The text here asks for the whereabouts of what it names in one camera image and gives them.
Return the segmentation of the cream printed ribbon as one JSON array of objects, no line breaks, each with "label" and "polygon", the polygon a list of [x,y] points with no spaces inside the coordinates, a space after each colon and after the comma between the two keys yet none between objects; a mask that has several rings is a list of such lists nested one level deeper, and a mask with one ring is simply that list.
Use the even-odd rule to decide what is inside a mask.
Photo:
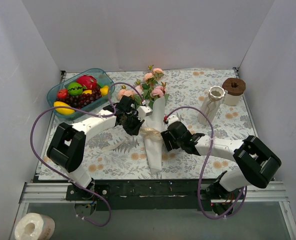
[{"label": "cream printed ribbon", "polygon": [[[150,127],[142,127],[140,130],[139,130],[139,133],[142,135],[143,139],[144,140],[151,140],[153,142],[162,142],[163,141],[163,138],[161,136],[161,132],[154,129],[154,128],[150,128]],[[108,152],[108,151],[112,151],[116,148],[118,148],[122,143],[124,143],[126,140],[123,139],[121,140],[120,142],[116,143],[116,144],[113,144],[113,145],[110,145],[110,146],[106,146],[106,147],[103,147],[101,149],[101,151],[104,153],[104,152]]]}]

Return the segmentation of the pink artificial flower bouquet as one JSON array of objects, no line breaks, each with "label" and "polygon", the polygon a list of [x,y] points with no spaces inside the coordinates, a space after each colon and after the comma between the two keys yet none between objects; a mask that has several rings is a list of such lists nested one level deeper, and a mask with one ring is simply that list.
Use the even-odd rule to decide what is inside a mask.
[{"label": "pink artificial flower bouquet", "polygon": [[143,105],[143,101],[152,109],[155,101],[159,98],[168,100],[169,94],[167,93],[167,83],[162,82],[164,71],[161,68],[156,68],[154,65],[148,66],[148,72],[144,75],[143,79],[137,79],[135,82],[135,89],[127,89],[125,85],[117,94],[117,99],[121,100],[123,96],[130,97],[135,101],[135,107],[138,108]]}]

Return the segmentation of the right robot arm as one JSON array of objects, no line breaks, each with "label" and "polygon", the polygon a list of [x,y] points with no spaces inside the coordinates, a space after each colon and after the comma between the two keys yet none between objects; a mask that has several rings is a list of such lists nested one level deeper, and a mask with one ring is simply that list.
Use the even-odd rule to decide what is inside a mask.
[{"label": "right robot arm", "polygon": [[221,173],[208,187],[220,199],[249,185],[266,188],[282,165],[279,157],[254,135],[244,140],[211,139],[203,133],[191,134],[182,122],[175,121],[161,132],[161,137],[168,151],[182,149],[196,156],[210,153],[238,165],[237,169]]}]

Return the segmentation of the white paper bouquet wrap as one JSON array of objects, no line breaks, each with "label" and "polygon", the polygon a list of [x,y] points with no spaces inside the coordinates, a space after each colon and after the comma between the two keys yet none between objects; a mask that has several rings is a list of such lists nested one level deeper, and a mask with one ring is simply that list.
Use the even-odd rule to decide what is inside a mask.
[{"label": "white paper bouquet wrap", "polygon": [[165,107],[164,96],[156,99],[152,106],[152,114],[145,118],[141,128],[148,165],[153,175],[162,170],[163,138],[161,132],[165,130]]}]

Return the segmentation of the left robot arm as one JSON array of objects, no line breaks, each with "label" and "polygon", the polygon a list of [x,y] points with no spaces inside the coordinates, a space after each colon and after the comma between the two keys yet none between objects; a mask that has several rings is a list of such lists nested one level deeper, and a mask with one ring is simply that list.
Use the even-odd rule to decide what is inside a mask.
[{"label": "left robot arm", "polygon": [[137,136],[145,117],[151,113],[149,106],[136,107],[135,100],[123,96],[118,103],[105,106],[97,116],[74,124],[59,124],[46,156],[64,171],[70,181],[79,185],[77,194],[83,200],[89,200],[95,191],[90,184],[92,178],[82,166],[87,141],[116,126],[122,126],[128,135]]}]

